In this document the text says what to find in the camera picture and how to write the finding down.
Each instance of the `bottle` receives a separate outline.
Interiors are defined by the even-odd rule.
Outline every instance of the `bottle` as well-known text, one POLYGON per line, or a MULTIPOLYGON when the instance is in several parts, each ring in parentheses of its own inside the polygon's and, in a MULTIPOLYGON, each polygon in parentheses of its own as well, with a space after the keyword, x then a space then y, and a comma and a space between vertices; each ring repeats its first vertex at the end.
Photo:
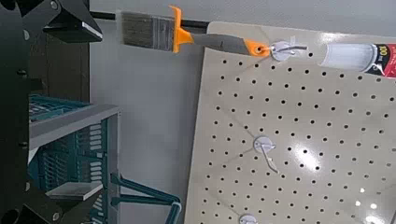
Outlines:
POLYGON ((328 44, 320 66, 396 77, 396 44, 328 44))

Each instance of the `paintbrush bristles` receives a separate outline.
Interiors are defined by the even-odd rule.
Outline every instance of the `paintbrush bristles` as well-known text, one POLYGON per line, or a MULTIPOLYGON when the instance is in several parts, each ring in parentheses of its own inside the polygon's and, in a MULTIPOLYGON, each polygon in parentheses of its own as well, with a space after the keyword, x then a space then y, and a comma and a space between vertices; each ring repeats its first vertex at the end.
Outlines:
POLYGON ((122 44, 147 49, 173 50, 172 18, 118 11, 117 25, 122 44))

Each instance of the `black bar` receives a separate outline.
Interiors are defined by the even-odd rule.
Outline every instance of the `black bar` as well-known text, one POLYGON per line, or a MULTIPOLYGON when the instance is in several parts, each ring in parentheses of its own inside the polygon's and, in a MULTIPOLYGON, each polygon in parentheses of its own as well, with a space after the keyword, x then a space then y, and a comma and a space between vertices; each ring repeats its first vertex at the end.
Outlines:
POLYGON ((95 19, 100 19, 100 20, 114 21, 116 19, 116 14, 108 13, 108 12, 92 12, 91 11, 91 15, 95 19))
MULTIPOLYGON (((116 14, 108 13, 108 12, 94 12, 94 11, 92 11, 91 15, 95 19, 100 19, 100 20, 114 21, 116 19, 116 14)), ((187 27, 187 28, 206 29, 208 24, 209 24, 208 21, 187 21, 187 20, 181 21, 181 26, 187 27)))

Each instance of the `teal crate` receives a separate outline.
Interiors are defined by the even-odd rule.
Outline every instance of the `teal crate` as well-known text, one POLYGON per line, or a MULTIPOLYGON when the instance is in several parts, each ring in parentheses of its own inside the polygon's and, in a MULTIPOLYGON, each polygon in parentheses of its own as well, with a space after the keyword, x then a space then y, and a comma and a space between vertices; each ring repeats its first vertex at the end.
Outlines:
POLYGON ((33 94, 29 97, 29 119, 32 122, 50 119, 87 105, 89 104, 33 94))
POLYGON ((107 219, 107 120, 51 142, 29 164, 35 185, 44 191, 66 182, 101 182, 104 186, 90 212, 90 221, 107 219))

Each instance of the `white pegboard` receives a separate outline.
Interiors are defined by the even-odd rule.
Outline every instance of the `white pegboard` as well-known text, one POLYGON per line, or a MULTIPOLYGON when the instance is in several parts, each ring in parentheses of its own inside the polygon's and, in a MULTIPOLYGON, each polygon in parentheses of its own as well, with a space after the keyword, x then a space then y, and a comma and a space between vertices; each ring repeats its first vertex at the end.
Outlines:
POLYGON ((205 50, 185 223, 390 223, 396 209, 396 83, 317 66, 324 44, 396 43, 211 22, 209 33, 307 45, 278 63, 205 50), (253 149, 265 134, 268 156, 253 149))

